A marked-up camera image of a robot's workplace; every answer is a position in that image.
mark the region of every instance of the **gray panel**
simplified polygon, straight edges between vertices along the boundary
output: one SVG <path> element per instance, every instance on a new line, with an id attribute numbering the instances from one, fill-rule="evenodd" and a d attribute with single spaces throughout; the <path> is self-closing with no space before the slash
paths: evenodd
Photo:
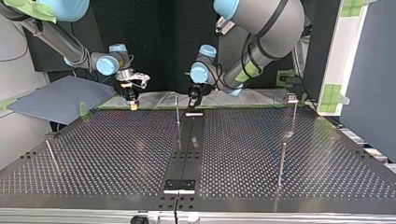
<path id="1" fill-rule="evenodd" d="M 353 66 L 341 121 L 348 129 L 396 162 L 396 1 L 370 4 Z"/>
<path id="2" fill-rule="evenodd" d="M 40 119 L 70 124 L 81 115 L 80 105 L 87 110 L 99 106 L 115 95 L 114 89 L 77 77 L 64 77 L 18 99 L 9 110 Z"/>
<path id="3" fill-rule="evenodd" d="M 166 203 L 164 177 L 179 151 L 174 111 L 98 111 L 50 144 L 56 161 L 40 147 L 0 173 L 0 207 L 156 210 Z"/>
<path id="4" fill-rule="evenodd" d="M 316 3 L 314 27 L 304 72 L 304 84 L 313 99 L 318 99 L 320 95 L 340 3 L 341 0 Z"/>
<path id="5" fill-rule="evenodd" d="M 310 109 L 299 109 L 294 124 L 292 111 L 209 110 L 205 127 L 194 123 L 191 136 L 204 137 L 202 163 L 187 163 L 184 175 L 199 178 L 194 209 L 396 214 L 395 174 Z"/>

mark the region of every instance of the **vertical metal post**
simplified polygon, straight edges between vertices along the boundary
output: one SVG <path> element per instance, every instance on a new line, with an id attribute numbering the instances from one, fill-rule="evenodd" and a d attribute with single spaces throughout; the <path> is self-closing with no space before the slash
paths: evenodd
<path id="1" fill-rule="evenodd" d="M 53 160 L 56 160 L 55 155 L 53 154 L 52 147 L 50 146 L 50 141 L 46 139 L 47 148 L 49 149 L 49 154 Z"/>
<path id="2" fill-rule="evenodd" d="M 177 113 L 177 144 L 178 149 L 181 151 L 181 130 L 180 130 L 180 111 L 178 109 L 178 94 L 175 94 L 175 106 Z"/>
<path id="3" fill-rule="evenodd" d="M 283 175 L 283 167 L 285 165 L 285 155 L 286 155 L 286 147 L 287 143 L 283 143 L 282 149 L 280 152 L 280 166 L 279 166 L 279 177 L 277 180 L 277 184 L 281 187 L 282 186 L 282 175 Z"/>
<path id="4" fill-rule="evenodd" d="M 297 105 L 298 105 L 298 102 L 296 102 L 296 103 L 294 104 L 293 123 L 294 123 L 294 121 L 296 120 Z"/>
<path id="5" fill-rule="evenodd" d="M 180 112 L 178 110 L 178 94 L 175 95 L 175 106 L 176 106 L 176 113 L 177 113 L 177 126 L 180 128 Z"/>

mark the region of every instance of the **blue joint cap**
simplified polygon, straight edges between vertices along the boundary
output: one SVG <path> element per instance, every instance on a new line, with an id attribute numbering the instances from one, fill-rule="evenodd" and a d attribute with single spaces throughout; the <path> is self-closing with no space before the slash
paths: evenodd
<path id="1" fill-rule="evenodd" d="M 110 52 L 117 52 L 117 51 L 128 52 L 128 49 L 126 48 L 126 46 L 124 44 L 112 45 L 112 46 L 108 47 L 108 50 Z"/>
<path id="2" fill-rule="evenodd" d="M 194 83 L 202 84 L 209 79 L 209 73 L 210 71 L 203 63 L 194 63 L 191 67 L 190 76 Z"/>
<path id="3" fill-rule="evenodd" d="M 102 56 L 96 63 L 96 69 L 105 76 L 111 76 L 119 71 L 120 64 L 111 56 Z"/>
<path id="4" fill-rule="evenodd" d="M 244 84 L 239 85 L 233 92 L 230 93 L 231 96 L 238 96 L 239 93 L 241 93 L 242 88 L 244 87 Z"/>
<path id="5" fill-rule="evenodd" d="M 218 54 L 218 51 L 215 49 L 215 47 L 211 45 L 202 45 L 199 49 L 199 52 L 209 58 L 216 58 L 216 55 Z"/>
<path id="6" fill-rule="evenodd" d="M 235 16 L 238 7 L 239 0 L 215 0 L 215 3 L 213 4 L 215 11 L 227 21 Z"/>

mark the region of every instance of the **black cable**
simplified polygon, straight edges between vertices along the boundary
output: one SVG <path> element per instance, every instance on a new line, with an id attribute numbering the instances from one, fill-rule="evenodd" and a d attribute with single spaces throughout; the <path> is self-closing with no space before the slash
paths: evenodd
<path id="1" fill-rule="evenodd" d="M 16 57 L 16 58 L 12 58 L 12 59 L 0 60 L 0 63 L 7 63 L 7 62 L 12 62 L 12 61 L 21 59 L 21 58 L 23 58 L 23 57 L 27 54 L 28 51 L 29 51 L 29 47 L 28 47 L 28 45 L 26 44 L 25 52 L 24 52 L 22 55 L 20 55 L 20 56 L 18 56 L 18 57 Z"/>
<path id="2" fill-rule="evenodd" d="M 18 31 L 18 33 L 20 33 L 22 36 L 25 36 L 24 33 L 23 33 L 20 29 L 18 29 L 18 27 L 17 27 L 13 22 L 12 22 L 11 24 L 12 24 L 12 26 L 15 28 L 15 30 Z M 7 63 L 7 62 L 12 62 L 12 61 L 18 60 L 18 59 L 24 57 L 24 56 L 27 54 L 28 51 L 29 51 L 29 46 L 28 46 L 28 44 L 26 43 L 26 49 L 25 49 L 25 51 L 24 51 L 23 54 L 21 54 L 21 55 L 18 56 L 18 57 L 12 58 L 12 59 L 0 60 L 0 63 Z"/>
<path id="3" fill-rule="evenodd" d="M 72 31 L 72 35 L 74 35 L 74 25 L 73 22 L 70 22 L 70 29 Z"/>
<path id="4" fill-rule="evenodd" d="M 294 53 L 293 60 L 296 64 L 296 68 L 297 68 L 297 76 L 299 77 L 299 79 L 301 80 L 301 83 L 303 84 L 304 92 L 308 96 L 309 100 L 312 102 L 312 105 L 314 106 L 315 110 L 318 112 L 318 107 L 314 104 L 313 99 L 312 99 L 311 95 L 309 94 L 308 89 L 305 86 L 303 76 L 300 73 L 300 66 L 297 61 L 297 52 L 295 51 L 295 49 L 293 50 L 293 53 Z"/>
<path id="5" fill-rule="evenodd" d="M 242 64 L 242 69 L 244 70 L 245 75 L 247 75 L 249 78 L 253 78 L 247 71 L 246 65 L 245 65 L 245 50 L 248 46 L 248 41 L 251 37 L 251 34 L 248 34 L 247 38 L 245 39 L 244 46 L 242 47 L 242 52 L 241 52 L 241 64 Z"/>

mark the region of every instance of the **end effector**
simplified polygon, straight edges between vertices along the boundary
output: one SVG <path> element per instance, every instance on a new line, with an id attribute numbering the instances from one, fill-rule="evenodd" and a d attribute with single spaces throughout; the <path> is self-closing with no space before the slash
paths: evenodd
<path id="1" fill-rule="evenodd" d="M 195 62 L 190 70 L 191 86 L 189 89 L 189 108 L 195 108 L 200 105 L 205 95 L 205 87 L 220 89 L 228 94 L 236 96 L 242 90 L 242 87 L 233 88 L 224 83 L 221 79 L 222 67 L 217 64 L 217 50 L 210 45 L 202 45 Z"/>
<path id="2" fill-rule="evenodd" d="M 91 53 L 91 59 L 87 61 L 92 64 L 74 64 L 66 61 L 71 66 L 79 66 L 97 70 L 104 76 L 112 76 L 120 82 L 123 89 L 122 96 L 125 98 L 127 105 L 131 110 L 137 110 L 139 107 L 139 93 L 136 88 L 145 89 L 149 84 L 150 77 L 143 73 L 136 73 L 132 68 L 134 55 L 129 54 L 128 49 L 123 44 L 112 45 L 109 47 L 109 53 Z"/>

